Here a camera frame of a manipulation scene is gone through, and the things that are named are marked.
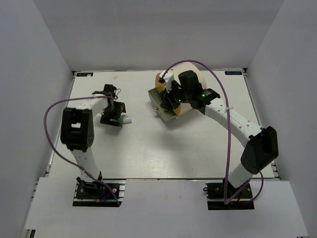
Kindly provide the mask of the yellow organizer drawer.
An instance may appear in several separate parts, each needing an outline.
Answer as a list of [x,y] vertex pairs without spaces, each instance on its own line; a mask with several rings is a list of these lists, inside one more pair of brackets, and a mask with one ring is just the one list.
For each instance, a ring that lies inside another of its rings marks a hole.
[[173,111],[177,116],[179,116],[181,114],[181,104],[179,104],[178,107],[174,109]]

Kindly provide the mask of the green white cosmetic tube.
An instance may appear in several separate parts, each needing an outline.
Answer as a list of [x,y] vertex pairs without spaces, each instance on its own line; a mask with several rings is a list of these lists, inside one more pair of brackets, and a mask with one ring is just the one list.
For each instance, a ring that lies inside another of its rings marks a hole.
[[120,124],[130,124],[130,123],[132,123],[132,118],[127,116],[127,115],[122,115],[120,118],[111,119],[110,121],[117,122],[117,123],[120,123]]

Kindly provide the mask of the cream round drawer organizer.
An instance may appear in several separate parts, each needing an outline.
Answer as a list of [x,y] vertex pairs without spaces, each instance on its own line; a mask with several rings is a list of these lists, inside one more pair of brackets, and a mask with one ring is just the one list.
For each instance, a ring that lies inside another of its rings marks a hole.
[[[201,71],[191,62],[180,63],[172,67],[169,71],[174,74],[174,80],[171,83],[172,88],[178,86],[180,88],[190,88],[195,90],[192,103],[193,107],[191,107],[189,104],[182,103],[181,114],[185,113],[189,109],[198,110],[202,108],[202,100],[208,94],[208,88]],[[165,86],[158,82],[160,74],[161,73],[158,73],[156,75],[155,88],[159,93],[163,93]]]

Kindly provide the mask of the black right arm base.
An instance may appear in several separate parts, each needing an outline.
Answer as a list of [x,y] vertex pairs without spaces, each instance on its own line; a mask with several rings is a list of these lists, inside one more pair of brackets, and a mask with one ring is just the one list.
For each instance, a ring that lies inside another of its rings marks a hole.
[[203,192],[207,196],[208,210],[225,211],[225,210],[254,210],[254,202],[252,189],[250,184],[246,185],[239,193],[239,189],[228,185],[227,200],[234,194],[236,196],[228,203],[224,203],[224,182],[209,182],[203,188]]

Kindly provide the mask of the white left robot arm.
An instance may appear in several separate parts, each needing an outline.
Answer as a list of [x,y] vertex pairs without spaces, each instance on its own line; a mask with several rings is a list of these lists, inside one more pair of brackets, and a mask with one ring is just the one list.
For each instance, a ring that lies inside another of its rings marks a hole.
[[100,123],[122,127],[122,114],[126,106],[117,100],[118,89],[112,84],[106,84],[102,91],[95,91],[82,104],[76,107],[66,107],[62,113],[60,140],[74,156],[79,168],[80,180],[88,182],[87,191],[94,198],[104,194],[105,186],[99,182],[103,179],[98,169],[92,145],[95,139],[94,118],[100,114]]

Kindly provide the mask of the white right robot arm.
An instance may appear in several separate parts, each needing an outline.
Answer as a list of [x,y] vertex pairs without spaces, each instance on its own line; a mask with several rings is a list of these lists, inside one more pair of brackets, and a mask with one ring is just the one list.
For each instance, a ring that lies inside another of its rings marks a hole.
[[228,136],[234,136],[243,146],[240,163],[231,172],[227,171],[223,180],[223,190],[228,197],[240,194],[243,184],[278,157],[276,130],[255,124],[229,108],[217,92],[202,85],[193,70],[177,77],[170,71],[163,71],[156,78],[156,86],[159,87],[161,108],[171,112],[181,104],[189,104],[222,125],[228,130]]

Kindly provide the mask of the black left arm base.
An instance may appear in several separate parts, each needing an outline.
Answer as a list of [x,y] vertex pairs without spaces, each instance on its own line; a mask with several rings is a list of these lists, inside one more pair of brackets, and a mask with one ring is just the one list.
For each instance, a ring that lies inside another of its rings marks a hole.
[[126,180],[103,180],[114,196],[104,185],[95,182],[77,181],[72,206],[75,207],[119,207],[124,198]]

